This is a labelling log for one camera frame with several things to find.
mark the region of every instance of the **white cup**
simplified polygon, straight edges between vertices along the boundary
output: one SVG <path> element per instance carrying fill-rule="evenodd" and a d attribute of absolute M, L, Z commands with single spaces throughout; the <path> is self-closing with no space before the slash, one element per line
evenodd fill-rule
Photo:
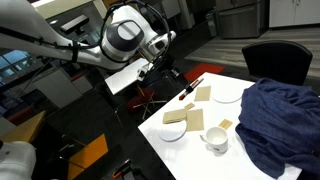
<path fill-rule="evenodd" d="M 226 130 L 221 127 L 210 128 L 206 135 L 200 135 L 200 138 L 217 153 L 224 153 L 228 150 L 228 135 Z"/>

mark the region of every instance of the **desk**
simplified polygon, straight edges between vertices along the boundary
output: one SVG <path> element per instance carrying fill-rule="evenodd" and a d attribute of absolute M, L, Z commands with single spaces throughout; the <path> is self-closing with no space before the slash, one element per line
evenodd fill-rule
<path fill-rule="evenodd" d="M 13 141 L 24 141 L 32 142 L 34 138 L 38 135 L 41 125 L 43 123 L 44 115 L 46 111 L 33 116 L 26 122 L 20 124 L 12 131 L 4 134 L 0 139 L 4 142 L 13 142 Z"/>
<path fill-rule="evenodd" d="M 148 64 L 146 59 L 140 58 L 133 63 L 129 64 L 122 71 L 113 74 L 105 79 L 113 95 L 117 94 L 130 84 L 137 81 L 138 70 Z"/>
<path fill-rule="evenodd" d="M 250 160 L 244 145 L 235 132 L 241 113 L 241 99 L 230 104 L 214 101 L 223 98 L 231 102 L 241 97 L 243 90 L 253 83 L 220 75 L 204 73 L 204 81 L 199 85 L 211 86 L 211 100 L 193 102 L 195 92 L 179 101 L 179 93 L 158 112 L 139 126 L 139 130 L 149 141 L 153 149 L 166 164 L 177 180 L 194 179 L 272 179 L 260 171 Z M 193 102 L 193 109 L 203 109 L 204 130 L 186 132 L 182 138 L 174 142 L 162 141 L 159 131 L 164 112 L 183 108 Z M 218 126 L 223 119 L 233 124 L 228 128 L 229 149 L 225 154 L 215 154 L 200 140 L 199 135 L 205 134 L 212 126 Z M 301 169 L 286 164 L 284 174 L 279 179 L 296 179 Z"/>

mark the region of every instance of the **white plate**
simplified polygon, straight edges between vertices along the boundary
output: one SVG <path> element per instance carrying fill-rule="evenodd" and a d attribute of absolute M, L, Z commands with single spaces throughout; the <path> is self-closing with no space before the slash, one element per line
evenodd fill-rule
<path fill-rule="evenodd" d="M 175 141 L 182 137 L 187 129 L 185 120 L 175 123 L 162 124 L 159 136 L 164 141 Z"/>
<path fill-rule="evenodd" d="M 232 79 L 226 79 L 223 82 L 215 82 L 211 87 L 211 98 L 219 103 L 233 103 L 241 99 L 243 91 L 239 91 L 240 83 Z"/>

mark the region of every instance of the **pen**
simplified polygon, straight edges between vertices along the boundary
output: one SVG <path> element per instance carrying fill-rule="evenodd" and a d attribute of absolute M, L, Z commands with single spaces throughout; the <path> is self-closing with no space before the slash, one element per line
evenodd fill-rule
<path fill-rule="evenodd" d="M 197 79 L 195 81 L 193 81 L 184 91 L 183 94 L 181 94 L 181 96 L 179 96 L 179 100 L 183 100 L 188 94 L 190 94 L 194 88 L 196 88 L 201 82 L 203 81 L 203 78 L 201 79 Z"/>

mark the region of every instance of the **navy blue cloth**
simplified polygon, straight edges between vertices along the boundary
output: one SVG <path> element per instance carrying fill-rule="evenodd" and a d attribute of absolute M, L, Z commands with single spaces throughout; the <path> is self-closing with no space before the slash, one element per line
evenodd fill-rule
<path fill-rule="evenodd" d="M 284 163 L 320 173 L 320 98 L 310 88 L 260 79 L 242 95 L 236 132 L 251 161 L 278 178 Z"/>

